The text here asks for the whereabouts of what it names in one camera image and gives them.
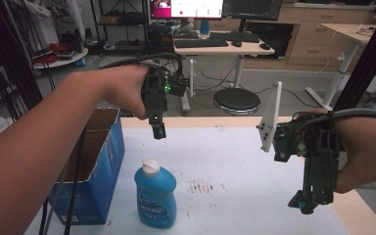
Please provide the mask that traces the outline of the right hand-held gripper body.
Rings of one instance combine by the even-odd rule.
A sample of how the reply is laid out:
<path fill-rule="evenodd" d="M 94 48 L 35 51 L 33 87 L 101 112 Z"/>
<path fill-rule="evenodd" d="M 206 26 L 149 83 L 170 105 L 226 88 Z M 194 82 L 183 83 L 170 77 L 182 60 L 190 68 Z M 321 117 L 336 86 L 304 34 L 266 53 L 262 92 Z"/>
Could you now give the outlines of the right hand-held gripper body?
<path fill-rule="evenodd" d="M 258 125 L 261 149 L 274 147 L 274 160 L 286 163 L 292 156 L 305 159 L 303 188 L 305 197 L 318 205 L 334 201 L 340 144 L 328 116 L 306 114 L 279 122 L 282 82 L 273 91 Z"/>

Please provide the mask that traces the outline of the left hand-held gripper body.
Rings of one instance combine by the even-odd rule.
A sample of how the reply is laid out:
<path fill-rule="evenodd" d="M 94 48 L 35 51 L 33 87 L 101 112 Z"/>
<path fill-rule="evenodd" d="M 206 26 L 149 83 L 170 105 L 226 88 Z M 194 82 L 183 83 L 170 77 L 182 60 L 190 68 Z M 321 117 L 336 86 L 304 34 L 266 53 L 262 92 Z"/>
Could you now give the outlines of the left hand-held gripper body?
<path fill-rule="evenodd" d="M 142 85 L 141 97 L 148 119 L 161 119 L 167 110 L 168 94 L 182 97 L 188 86 L 188 79 L 165 68 L 148 68 Z"/>

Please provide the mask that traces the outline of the blue bottle with white cap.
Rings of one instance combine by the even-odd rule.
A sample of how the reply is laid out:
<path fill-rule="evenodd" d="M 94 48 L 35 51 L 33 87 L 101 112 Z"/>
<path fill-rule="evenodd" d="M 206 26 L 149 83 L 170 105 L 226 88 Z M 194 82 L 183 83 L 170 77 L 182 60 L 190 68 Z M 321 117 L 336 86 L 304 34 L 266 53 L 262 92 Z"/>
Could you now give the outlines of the blue bottle with white cap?
<path fill-rule="evenodd" d="M 145 159 L 134 175 L 136 202 L 140 220 L 153 228 L 168 229 L 177 214 L 175 177 L 160 164 Z"/>

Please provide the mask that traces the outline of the blue cardboard box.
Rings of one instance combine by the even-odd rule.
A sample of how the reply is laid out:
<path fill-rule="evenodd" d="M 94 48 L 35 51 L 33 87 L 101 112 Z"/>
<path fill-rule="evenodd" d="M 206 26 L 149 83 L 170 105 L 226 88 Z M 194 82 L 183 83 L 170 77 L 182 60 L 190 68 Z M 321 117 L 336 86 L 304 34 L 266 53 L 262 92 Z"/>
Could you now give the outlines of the blue cardboard box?
<path fill-rule="evenodd" d="M 119 110 L 96 109 L 49 195 L 63 225 L 106 222 L 123 156 Z"/>

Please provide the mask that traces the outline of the person's left hand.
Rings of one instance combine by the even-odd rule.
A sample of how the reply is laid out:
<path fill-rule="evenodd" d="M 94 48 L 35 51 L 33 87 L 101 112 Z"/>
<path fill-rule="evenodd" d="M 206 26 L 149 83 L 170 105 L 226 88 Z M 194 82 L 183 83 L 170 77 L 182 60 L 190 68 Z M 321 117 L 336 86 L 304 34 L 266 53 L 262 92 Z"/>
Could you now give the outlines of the person's left hand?
<path fill-rule="evenodd" d="M 132 112 L 137 118 L 146 118 L 141 88 L 147 75 L 146 66 L 120 66 L 100 70 L 103 101 Z"/>

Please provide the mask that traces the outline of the person's right hand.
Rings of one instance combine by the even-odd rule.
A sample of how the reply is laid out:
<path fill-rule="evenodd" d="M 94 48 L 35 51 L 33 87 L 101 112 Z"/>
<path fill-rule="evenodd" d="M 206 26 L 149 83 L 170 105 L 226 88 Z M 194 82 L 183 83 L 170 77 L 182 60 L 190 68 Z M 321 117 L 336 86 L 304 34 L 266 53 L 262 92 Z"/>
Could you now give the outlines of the person's right hand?
<path fill-rule="evenodd" d="M 338 173 L 335 191 L 345 194 L 376 181 L 376 118 L 348 117 L 335 121 L 347 162 Z"/>

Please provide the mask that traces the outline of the black keyboard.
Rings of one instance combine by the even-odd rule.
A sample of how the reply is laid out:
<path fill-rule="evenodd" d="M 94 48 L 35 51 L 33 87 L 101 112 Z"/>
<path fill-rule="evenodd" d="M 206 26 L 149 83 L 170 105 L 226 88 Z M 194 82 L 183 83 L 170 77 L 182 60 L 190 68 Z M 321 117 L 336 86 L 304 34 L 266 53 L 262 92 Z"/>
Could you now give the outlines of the black keyboard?
<path fill-rule="evenodd" d="M 222 39 L 191 39 L 175 40 L 176 48 L 227 47 L 228 43 Z"/>
<path fill-rule="evenodd" d="M 226 41 L 241 41 L 241 42 L 251 42 L 251 43 L 259 43 L 259 38 L 249 32 L 240 32 L 240 31 L 233 31 L 233 32 L 211 32 L 210 39 L 223 39 Z"/>

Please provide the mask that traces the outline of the white table mat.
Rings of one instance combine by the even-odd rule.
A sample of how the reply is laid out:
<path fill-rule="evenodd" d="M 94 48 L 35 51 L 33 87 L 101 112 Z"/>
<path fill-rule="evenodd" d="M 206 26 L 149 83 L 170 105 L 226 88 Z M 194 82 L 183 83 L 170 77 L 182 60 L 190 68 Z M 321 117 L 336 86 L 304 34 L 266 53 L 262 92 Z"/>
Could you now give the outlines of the white table mat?
<path fill-rule="evenodd" d="M 302 160 L 277 163 L 253 127 L 170 127 L 123 131 L 125 154 L 108 219 L 75 225 L 70 235 L 348 235 L 329 206 L 310 215 L 289 207 L 303 183 Z M 134 174 L 153 159 L 176 178 L 177 216 L 169 229 L 143 224 Z"/>

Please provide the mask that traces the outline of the black metal shelf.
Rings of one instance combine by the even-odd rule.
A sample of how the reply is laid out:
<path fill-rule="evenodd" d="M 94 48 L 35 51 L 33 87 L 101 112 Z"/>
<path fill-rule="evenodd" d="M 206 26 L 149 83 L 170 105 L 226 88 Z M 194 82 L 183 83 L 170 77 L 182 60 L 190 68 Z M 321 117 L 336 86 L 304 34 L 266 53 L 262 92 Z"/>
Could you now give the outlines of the black metal shelf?
<path fill-rule="evenodd" d="M 95 35 L 106 51 L 116 54 L 146 53 L 148 0 L 89 0 Z"/>

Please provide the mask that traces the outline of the wooden desk with white legs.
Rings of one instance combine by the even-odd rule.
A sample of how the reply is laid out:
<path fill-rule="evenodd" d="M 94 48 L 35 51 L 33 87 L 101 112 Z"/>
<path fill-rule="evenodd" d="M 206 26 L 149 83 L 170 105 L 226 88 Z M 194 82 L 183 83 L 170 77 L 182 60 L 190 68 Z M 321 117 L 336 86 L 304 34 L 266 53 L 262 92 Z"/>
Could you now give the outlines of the wooden desk with white legs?
<path fill-rule="evenodd" d="M 203 35 L 198 38 L 191 39 L 210 39 L 210 33 L 208 36 Z M 270 50 L 263 50 L 259 47 L 260 44 L 264 43 L 259 40 L 259 43 L 242 42 L 242 47 L 234 47 L 231 45 L 232 41 L 226 41 L 228 43 L 227 47 L 203 47 L 203 48 L 176 48 L 174 46 L 175 40 L 191 40 L 189 38 L 175 38 L 173 37 L 173 50 L 177 55 L 182 58 L 189 57 L 189 88 L 188 91 L 181 98 L 183 104 L 189 105 L 188 98 L 195 95 L 194 92 L 194 57 L 195 56 L 207 56 L 207 57 L 236 57 L 236 65 L 234 70 L 236 71 L 233 88 L 240 87 L 242 67 L 244 64 L 244 58 L 246 56 L 252 55 L 271 55 L 275 51 L 270 48 Z"/>

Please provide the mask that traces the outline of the round black stool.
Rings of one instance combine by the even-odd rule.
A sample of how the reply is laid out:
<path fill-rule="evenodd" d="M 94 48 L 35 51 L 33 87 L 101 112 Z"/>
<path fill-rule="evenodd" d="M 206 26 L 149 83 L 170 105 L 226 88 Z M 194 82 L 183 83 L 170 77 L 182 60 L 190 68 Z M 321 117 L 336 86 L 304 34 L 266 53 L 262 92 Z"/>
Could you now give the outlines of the round black stool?
<path fill-rule="evenodd" d="M 260 106 L 257 94 L 242 88 L 225 88 L 213 96 L 214 105 L 221 111 L 237 116 L 255 113 Z"/>

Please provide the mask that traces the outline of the lit computer monitor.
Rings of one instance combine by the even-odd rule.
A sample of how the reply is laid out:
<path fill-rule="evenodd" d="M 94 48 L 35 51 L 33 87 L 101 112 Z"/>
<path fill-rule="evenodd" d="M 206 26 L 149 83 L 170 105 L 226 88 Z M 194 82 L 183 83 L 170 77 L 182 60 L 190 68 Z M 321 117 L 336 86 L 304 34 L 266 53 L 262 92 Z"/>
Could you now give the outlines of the lit computer monitor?
<path fill-rule="evenodd" d="M 155 20 L 220 19 L 223 0 L 150 0 L 150 15 Z"/>

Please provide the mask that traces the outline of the round white table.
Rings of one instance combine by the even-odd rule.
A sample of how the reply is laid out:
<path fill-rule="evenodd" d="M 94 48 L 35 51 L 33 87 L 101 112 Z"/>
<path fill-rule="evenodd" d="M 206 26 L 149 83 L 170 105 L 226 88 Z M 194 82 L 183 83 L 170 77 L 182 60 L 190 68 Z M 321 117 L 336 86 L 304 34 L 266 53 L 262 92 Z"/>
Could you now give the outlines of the round white table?
<path fill-rule="evenodd" d="M 33 63 L 33 67 L 36 70 L 43 70 L 47 68 L 55 68 L 60 66 L 65 66 L 71 63 L 76 63 L 77 61 L 83 59 L 88 54 L 88 49 L 83 48 L 80 53 L 73 53 L 69 60 L 61 59 L 57 56 L 44 56 L 41 57 L 36 63 Z"/>

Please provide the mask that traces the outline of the black metal stand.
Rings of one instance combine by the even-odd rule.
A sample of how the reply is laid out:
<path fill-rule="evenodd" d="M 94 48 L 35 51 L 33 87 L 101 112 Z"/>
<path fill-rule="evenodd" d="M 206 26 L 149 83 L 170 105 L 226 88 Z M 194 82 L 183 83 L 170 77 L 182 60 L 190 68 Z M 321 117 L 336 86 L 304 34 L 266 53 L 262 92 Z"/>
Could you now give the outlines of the black metal stand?
<path fill-rule="evenodd" d="M 365 46 L 352 74 L 338 98 L 335 112 L 355 108 L 376 75 L 376 30 Z"/>

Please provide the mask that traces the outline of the wooden cabinet with drawers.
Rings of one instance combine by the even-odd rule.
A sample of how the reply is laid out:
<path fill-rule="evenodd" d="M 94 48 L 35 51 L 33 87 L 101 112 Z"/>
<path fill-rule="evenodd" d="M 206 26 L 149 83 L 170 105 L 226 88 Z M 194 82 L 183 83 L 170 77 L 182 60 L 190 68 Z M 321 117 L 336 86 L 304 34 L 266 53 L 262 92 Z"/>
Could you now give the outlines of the wooden cabinet with drawers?
<path fill-rule="evenodd" d="M 283 59 L 247 58 L 248 69 L 334 71 L 351 41 L 323 24 L 376 24 L 374 6 L 284 3 L 278 24 L 294 26 Z"/>

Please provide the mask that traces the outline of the light desk with white leg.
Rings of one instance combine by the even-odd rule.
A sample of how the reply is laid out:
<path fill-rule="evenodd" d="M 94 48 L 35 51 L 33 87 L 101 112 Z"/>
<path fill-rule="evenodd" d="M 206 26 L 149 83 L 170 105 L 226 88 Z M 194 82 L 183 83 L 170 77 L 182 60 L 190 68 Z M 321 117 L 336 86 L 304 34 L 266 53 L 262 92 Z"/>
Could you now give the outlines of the light desk with white leg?
<path fill-rule="evenodd" d="M 347 51 L 343 53 L 343 61 L 338 70 L 333 76 L 333 80 L 329 85 L 325 95 L 319 96 L 312 88 L 307 87 L 306 93 L 321 107 L 326 110 L 331 110 L 331 101 L 336 94 L 338 88 L 344 81 L 347 70 L 356 54 L 356 51 L 361 45 L 366 45 L 374 33 L 375 24 L 345 24 L 345 23 L 322 23 L 321 26 L 332 30 L 334 38 L 336 35 L 341 35 L 350 41 L 350 46 Z"/>

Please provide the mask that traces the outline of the dark computer monitor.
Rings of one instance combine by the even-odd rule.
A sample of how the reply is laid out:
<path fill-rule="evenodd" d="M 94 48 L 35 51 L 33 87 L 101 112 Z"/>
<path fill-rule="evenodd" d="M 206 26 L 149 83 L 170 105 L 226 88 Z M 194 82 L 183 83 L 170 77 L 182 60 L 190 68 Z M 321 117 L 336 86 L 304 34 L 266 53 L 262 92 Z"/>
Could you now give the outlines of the dark computer monitor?
<path fill-rule="evenodd" d="M 276 21 L 283 0 L 223 0 L 226 19 Z"/>

